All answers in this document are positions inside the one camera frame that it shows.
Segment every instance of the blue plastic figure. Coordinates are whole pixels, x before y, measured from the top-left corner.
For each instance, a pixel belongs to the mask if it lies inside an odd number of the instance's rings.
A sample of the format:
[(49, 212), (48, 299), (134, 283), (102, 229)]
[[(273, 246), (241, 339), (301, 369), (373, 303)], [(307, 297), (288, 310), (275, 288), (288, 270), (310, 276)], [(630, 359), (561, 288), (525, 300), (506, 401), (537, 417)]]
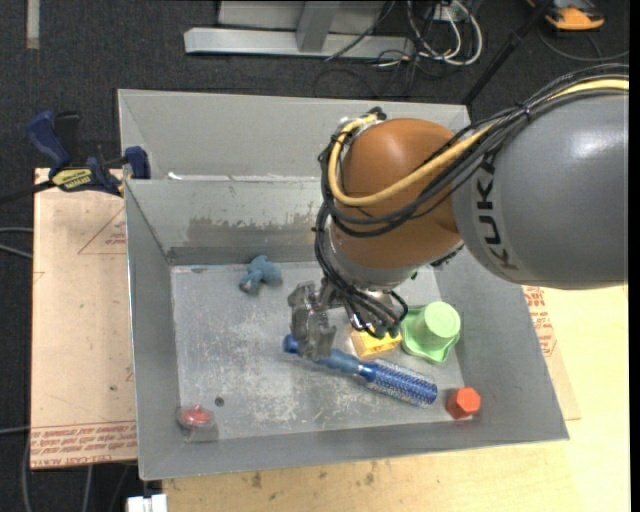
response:
[(240, 280), (240, 289), (249, 295), (258, 293), (258, 287), (261, 282), (277, 284), (282, 280), (280, 269), (275, 263), (269, 261), (264, 254), (253, 258), (247, 271), (248, 274)]

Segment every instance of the gray metal bar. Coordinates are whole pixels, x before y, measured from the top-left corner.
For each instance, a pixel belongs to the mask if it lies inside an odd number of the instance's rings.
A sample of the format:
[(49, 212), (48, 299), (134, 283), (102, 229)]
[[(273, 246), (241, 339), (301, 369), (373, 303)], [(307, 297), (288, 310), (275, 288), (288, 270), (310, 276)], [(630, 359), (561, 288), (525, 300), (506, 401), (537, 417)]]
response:
[[(284, 55), (300, 57), (330, 57), (348, 44), (355, 36), (328, 34), (324, 47), (317, 51), (301, 51), (295, 32), (269, 32), (263, 30), (241, 30), (229, 28), (192, 28), (184, 33), (186, 53)], [(373, 59), (385, 50), (400, 50), (410, 53), (404, 37), (367, 36), (342, 58)], [(388, 52), (389, 59), (397, 58)]]
[(322, 50), (340, 2), (305, 2), (296, 29), (296, 42), (301, 52)]

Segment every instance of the cardboard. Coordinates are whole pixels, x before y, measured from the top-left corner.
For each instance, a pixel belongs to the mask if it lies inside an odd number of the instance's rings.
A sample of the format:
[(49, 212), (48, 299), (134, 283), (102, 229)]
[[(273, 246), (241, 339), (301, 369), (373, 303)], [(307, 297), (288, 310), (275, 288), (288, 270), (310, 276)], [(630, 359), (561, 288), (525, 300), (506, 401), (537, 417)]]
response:
[(34, 208), (31, 468), (135, 460), (124, 201), (50, 189)]
[(522, 289), (531, 312), (533, 327), (540, 341), (542, 354), (549, 368), (553, 388), (558, 402), (560, 402), (562, 416), (566, 421), (578, 420), (580, 419), (580, 408), (562, 360), (549, 310), (544, 301), (545, 289), (537, 286), (523, 286)]

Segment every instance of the floor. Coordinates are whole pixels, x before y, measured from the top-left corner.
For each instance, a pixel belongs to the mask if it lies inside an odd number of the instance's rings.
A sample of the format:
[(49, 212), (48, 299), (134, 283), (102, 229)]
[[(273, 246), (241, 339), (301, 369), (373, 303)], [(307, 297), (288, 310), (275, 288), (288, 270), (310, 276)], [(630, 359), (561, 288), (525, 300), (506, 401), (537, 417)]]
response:
[[(215, 22), (216, 3), (208, 1), (41, 0), (39, 49), (28, 49), (27, 3), (0, 3), (0, 196), (29, 187), (32, 169), (48, 165), (25, 136), (28, 121), (43, 110), (79, 112), (80, 153), (94, 155), (100, 146), (109, 159), (119, 152), (119, 88), (460, 104), (512, 31), (532, 13), (523, 0), (479, 3), (481, 58), (459, 68), (428, 62), (412, 80), (404, 70), (394, 74), (348, 59), (187, 56), (183, 33)], [(550, 80), (597, 64), (598, 58), (618, 56), (613, 61), (628, 63), (630, 3), (597, 1), (606, 23), (588, 34), (558, 34), (538, 23), (470, 105), (472, 118), (513, 106)], [(376, 33), (404, 35), (403, 10), (404, 2), (396, 2)], [(32, 198), (0, 205), (0, 228), (32, 225)], [(0, 244), (32, 250), (29, 233), (0, 233)], [(29, 423), (28, 258), (0, 251), (0, 289), (2, 431)], [(21, 483), (25, 440), (24, 432), (0, 436), (0, 509), (5, 512), (28, 510)], [(139, 481), (135, 466), (98, 465), (90, 479), (88, 473), (87, 468), (27, 472), (32, 509), (79, 511), (86, 502), (88, 511), (117, 511), (126, 496), (158, 486)]]

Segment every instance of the green cup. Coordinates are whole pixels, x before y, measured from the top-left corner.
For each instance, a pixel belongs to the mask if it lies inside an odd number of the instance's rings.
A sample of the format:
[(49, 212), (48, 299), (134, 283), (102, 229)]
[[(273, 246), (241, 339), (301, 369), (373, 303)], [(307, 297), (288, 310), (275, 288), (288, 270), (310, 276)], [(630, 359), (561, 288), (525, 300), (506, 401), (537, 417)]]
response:
[(460, 315), (446, 302), (410, 309), (403, 322), (402, 348), (431, 363), (442, 363), (460, 339)]

